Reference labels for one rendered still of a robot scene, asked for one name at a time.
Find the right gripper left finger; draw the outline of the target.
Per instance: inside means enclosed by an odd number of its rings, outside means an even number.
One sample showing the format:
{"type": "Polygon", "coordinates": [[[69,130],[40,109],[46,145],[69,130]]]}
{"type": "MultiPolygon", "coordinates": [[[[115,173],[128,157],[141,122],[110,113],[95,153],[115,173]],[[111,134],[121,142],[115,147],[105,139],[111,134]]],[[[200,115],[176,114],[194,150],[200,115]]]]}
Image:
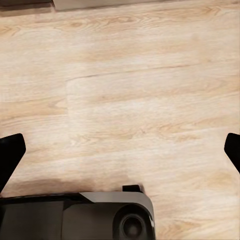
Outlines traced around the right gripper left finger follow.
{"type": "Polygon", "coordinates": [[[0,193],[26,152],[21,133],[0,138],[0,193]]]}

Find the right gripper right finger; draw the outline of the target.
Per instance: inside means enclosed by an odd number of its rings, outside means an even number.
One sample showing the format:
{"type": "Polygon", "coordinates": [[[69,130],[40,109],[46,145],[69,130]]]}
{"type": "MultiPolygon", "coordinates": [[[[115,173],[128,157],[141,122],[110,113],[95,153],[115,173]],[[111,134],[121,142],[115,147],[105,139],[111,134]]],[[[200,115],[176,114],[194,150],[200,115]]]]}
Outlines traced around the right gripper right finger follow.
{"type": "Polygon", "coordinates": [[[240,173],[240,135],[229,133],[227,135],[224,151],[240,173]]]}

